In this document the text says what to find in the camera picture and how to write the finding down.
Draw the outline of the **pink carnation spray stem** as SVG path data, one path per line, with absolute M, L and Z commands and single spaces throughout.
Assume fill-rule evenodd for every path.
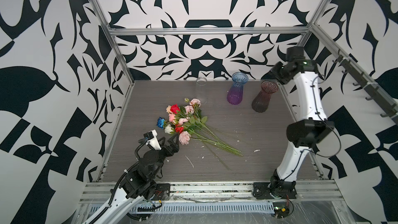
M 181 107 L 182 117 L 187 122 L 182 123 L 183 130 L 186 131 L 194 140 L 211 145 L 217 149 L 226 151 L 233 155 L 242 157 L 242 152 L 227 142 L 223 141 L 216 132 L 221 131 L 207 124 L 208 117 L 202 114 L 202 103 L 199 99 L 184 100 L 187 105 Z

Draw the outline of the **pink peony stem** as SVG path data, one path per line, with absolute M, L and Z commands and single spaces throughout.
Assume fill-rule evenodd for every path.
M 195 141 L 204 142 L 206 144 L 210 144 L 214 147 L 217 147 L 221 150 L 227 151 L 236 156 L 240 156 L 240 157 L 243 156 L 243 154 L 241 153 L 240 150 L 234 148 L 233 146 L 227 144 L 226 142 L 217 140 L 215 138 L 208 138 L 208 137 L 201 135 L 199 133 L 196 133 L 196 132 L 183 131 L 181 134 L 179 134 L 178 139 L 179 139 L 179 143 L 182 145 L 188 145 L 191 140 L 195 140 Z

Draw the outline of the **clear ribbed glass vase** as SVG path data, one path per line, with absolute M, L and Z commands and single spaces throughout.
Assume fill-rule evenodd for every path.
M 205 77 L 196 79 L 195 98 L 200 100 L 202 105 L 207 103 L 207 79 Z

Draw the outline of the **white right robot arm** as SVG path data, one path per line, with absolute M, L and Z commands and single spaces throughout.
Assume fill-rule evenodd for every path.
M 286 130 L 289 141 L 284 158 L 274 171 L 268 185 L 268 193 L 275 199 L 288 199 L 296 196 L 296 179 L 307 154 L 330 133 L 334 122 L 329 121 L 321 102 L 317 62 L 305 58 L 304 48 L 290 47 L 286 54 L 287 63 L 277 63 L 271 69 L 276 79 L 283 85 L 294 82 L 300 111 L 297 121 Z

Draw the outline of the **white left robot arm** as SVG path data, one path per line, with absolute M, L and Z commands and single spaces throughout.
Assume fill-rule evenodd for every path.
M 143 201 L 149 202 L 157 189 L 155 178 L 162 172 L 167 157 L 179 152 L 179 135 L 168 140 L 146 133 L 135 149 L 136 163 L 124 170 L 108 200 L 84 224 L 116 224 Z

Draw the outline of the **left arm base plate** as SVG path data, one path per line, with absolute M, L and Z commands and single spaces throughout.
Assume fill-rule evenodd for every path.
M 170 196 L 171 185 L 168 183 L 154 184 L 149 188 L 148 199 L 151 201 L 163 201 Z

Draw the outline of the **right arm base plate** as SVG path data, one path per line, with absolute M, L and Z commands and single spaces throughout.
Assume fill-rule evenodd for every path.
M 258 200 L 296 199 L 296 181 L 272 181 L 253 183 L 252 195 Z

